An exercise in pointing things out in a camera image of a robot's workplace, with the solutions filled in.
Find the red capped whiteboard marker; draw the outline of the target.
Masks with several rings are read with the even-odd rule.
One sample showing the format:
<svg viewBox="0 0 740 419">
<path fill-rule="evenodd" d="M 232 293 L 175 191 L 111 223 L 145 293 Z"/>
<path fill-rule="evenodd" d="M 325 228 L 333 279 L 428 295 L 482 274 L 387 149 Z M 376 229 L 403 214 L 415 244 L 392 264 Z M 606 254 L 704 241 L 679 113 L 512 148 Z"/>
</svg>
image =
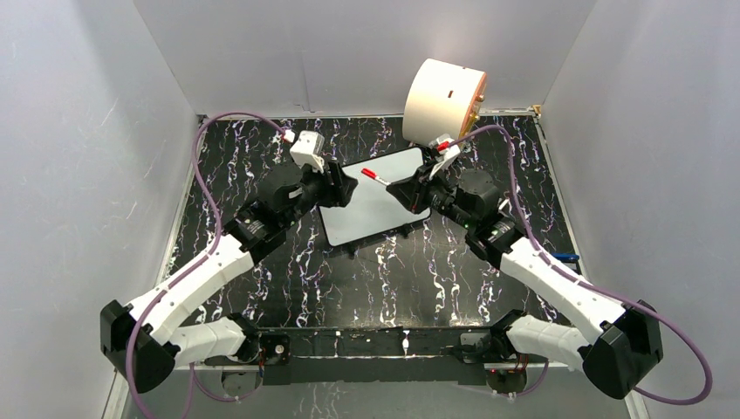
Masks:
<svg viewBox="0 0 740 419">
<path fill-rule="evenodd" d="M 369 179 L 377 182 L 378 184 L 382 185 L 383 187 L 387 187 L 390 182 L 386 181 L 385 179 L 381 178 L 379 175 L 377 175 L 374 171 L 372 171 L 369 168 L 363 168 L 361 170 L 361 174 L 368 177 Z"/>
</svg>

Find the white whiteboard black frame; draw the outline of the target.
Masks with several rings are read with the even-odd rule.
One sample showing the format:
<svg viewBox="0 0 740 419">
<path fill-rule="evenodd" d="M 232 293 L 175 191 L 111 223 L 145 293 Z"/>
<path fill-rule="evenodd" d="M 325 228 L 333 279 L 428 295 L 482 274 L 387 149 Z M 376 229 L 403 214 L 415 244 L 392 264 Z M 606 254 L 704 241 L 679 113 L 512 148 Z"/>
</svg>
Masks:
<svg viewBox="0 0 740 419">
<path fill-rule="evenodd" d="M 332 247 L 358 244 L 429 218 L 430 209 L 419 214 L 409 212 L 385 191 L 383 185 L 362 173 L 367 168 L 382 180 L 396 182 L 413 175 L 422 164 L 422 151 L 406 148 L 345 166 L 345 173 L 359 184 L 345 208 L 319 209 L 326 242 Z"/>
</svg>

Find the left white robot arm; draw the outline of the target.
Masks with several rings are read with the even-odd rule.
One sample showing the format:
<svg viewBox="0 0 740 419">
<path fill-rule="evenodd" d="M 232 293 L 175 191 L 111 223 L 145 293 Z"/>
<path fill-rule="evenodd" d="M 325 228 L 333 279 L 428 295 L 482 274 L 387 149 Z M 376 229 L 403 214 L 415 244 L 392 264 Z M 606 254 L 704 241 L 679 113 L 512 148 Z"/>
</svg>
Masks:
<svg viewBox="0 0 740 419">
<path fill-rule="evenodd" d="M 223 227 L 213 244 L 171 278 L 123 305 L 100 313 L 101 351 L 131 389 L 146 393 L 177 368 L 213 357 L 253 363 L 261 331 L 239 313 L 184 326 L 184 321 L 231 280 L 252 270 L 281 246 L 288 230 L 315 207 L 345 208 L 359 182 L 335 161 L 323 169 L 288 162 L 274 167 Z"/>
</svg>

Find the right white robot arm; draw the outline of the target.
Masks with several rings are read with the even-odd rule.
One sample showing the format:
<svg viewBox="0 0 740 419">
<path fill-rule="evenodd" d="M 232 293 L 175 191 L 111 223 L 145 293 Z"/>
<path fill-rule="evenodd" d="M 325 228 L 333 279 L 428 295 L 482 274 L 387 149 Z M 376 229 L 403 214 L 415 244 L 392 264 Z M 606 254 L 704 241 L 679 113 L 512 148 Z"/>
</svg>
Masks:
<svg viewBox="0 0 740 419">
<path fill-rule="evenodd" d="M 471 251 L 553 305 L 569 326 L 523 312 L 506 314 L 490 329 L 493 354 L 514 361 L 535 354 L 585 374 L 601 393 L 623 399 L 662 359 L 660 327 L 639 307 L 590 290 L 572 269 L 535 248 L 530 237 L 500 208 L 501 193 L 481 170 L 456 184 L 420 166 L 385 190 L 414 214 L 434 210 L 466 230 Z"/>
</svg>

